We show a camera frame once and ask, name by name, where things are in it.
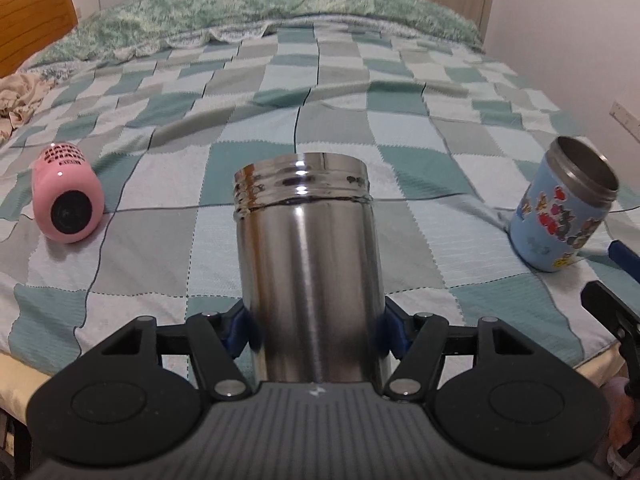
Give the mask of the stainless steel cup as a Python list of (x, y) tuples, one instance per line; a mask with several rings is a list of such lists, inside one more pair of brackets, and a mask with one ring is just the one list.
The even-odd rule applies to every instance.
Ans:
[(383, 281), (366, 165), (332, 153), (285, 154), (234, 176), (242, 296), (268, 382), (372, 382)]

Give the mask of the blue cartoon sticker cup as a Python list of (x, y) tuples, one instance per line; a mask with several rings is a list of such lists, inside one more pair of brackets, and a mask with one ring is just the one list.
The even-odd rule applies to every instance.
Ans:
[(617, 198), (608, 161), (569, 136), (554, 139), (515, 209), (509, 237), (527, 264), (556, 272), (572, 262)]

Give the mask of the pink cup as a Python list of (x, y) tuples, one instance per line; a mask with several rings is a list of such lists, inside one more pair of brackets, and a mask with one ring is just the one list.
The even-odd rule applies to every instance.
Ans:
[(32, 211), (49, 240), (73, 244), (98, 227), (104, 214), (102, 184), (73, 143), (50, 143), (32, 165)]

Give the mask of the checkered green blanket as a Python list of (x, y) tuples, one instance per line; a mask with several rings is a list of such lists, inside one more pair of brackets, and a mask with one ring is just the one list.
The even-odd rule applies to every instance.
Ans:
[(363, 162), (384, 290), (454, 324), (502, 318), (570, 365), (612, 344), (580, 306), (639, 240), (622, 188), (602, 224), (526, 196), (573, 123), (463, 44), (337, 23), (125, 54), (59, 82), (1, 150), (1, 349), (52, 374), (138, 315), (177, 324), (241, 296), (234, 177), (288, 155), (312, 192), (332, 154)]

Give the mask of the beige peach print garment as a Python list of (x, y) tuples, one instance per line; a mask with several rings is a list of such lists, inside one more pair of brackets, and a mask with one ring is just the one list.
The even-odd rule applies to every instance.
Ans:
[(37, 74), (15, 73), (3, 77), (0, 84), (1, 143), (11, 139), (15, 130), (26, 124), (54, 86)]

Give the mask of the green floral duvet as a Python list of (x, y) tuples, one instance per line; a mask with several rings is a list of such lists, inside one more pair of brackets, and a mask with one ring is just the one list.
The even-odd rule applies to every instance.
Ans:
[(96, 12), (32, 55), (30, 67), (110, 58), (121, 50), (212, 29), (316, 15), (392, 22), (479, 49), (474, 22), (431, 0), (131, 0)]

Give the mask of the wooden headboard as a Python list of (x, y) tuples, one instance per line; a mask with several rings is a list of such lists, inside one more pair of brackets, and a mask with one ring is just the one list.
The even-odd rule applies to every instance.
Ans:
[(0, 76), (15, 73), (77, 24), (73, 0), (1, 0)]

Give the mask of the white wall socket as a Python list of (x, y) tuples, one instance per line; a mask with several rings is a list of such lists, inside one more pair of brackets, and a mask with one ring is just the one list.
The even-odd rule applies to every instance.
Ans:
[(623, 104), (614, 101), (610, 110), (610, 115), (616, 120), (633, 138), (640, 141), (640, 122)]

